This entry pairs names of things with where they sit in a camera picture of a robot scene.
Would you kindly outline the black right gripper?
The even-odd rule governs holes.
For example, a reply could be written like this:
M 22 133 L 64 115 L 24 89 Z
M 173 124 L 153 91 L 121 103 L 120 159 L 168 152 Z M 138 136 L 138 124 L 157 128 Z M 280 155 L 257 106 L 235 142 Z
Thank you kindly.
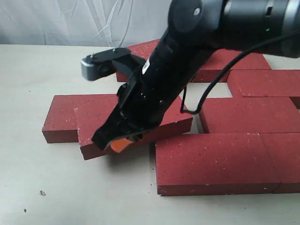
M 120 153 L 157 128 L 165 112 L 211 56 L 205 45 L 181 45 L 165 33 L 145 64 L 117 91 L 118 102 L 92 136 L 101 149 Z

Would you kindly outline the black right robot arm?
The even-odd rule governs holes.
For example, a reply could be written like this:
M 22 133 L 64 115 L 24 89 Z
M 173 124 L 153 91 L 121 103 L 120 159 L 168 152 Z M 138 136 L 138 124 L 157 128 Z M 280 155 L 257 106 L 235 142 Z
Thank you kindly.
M 288 58 L 300 56 L 300 3 L 297 0 L 174 0 L 167 29 L 147 60 L 127 48 L 96 54 L 100 74 L 128 76 L 118 103 L 92 141 L 101 149 L 122 151 L 158 127 L 163 116 L 197 70 L 220 49 L 237 50 L 210 83 L 195 110 L 238 61 L 250 53 Z

